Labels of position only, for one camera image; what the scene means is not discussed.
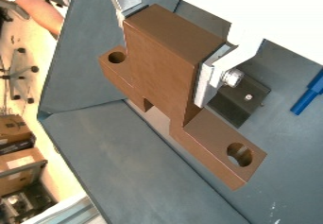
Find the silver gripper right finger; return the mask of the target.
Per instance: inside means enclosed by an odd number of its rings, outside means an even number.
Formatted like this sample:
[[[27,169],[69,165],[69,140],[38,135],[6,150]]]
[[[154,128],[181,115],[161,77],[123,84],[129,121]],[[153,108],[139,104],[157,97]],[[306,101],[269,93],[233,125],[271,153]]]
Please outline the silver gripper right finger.
[[[195,104],[203,108],[217,95],[219,87],[226,84],[235,87],[243,78],[243,72],[237,69],[242,63],[239,60],[242,47],[225,44],[203,61],[195,89]]]

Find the person forearm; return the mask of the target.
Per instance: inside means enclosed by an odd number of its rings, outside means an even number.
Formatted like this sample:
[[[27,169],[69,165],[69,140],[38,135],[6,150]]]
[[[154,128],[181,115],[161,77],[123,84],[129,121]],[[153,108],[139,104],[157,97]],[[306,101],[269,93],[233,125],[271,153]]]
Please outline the person forearm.
[[[58,37],[65,21],[59,11],[45,0],[15,0],[15,3],[29,12],[37,23]]]

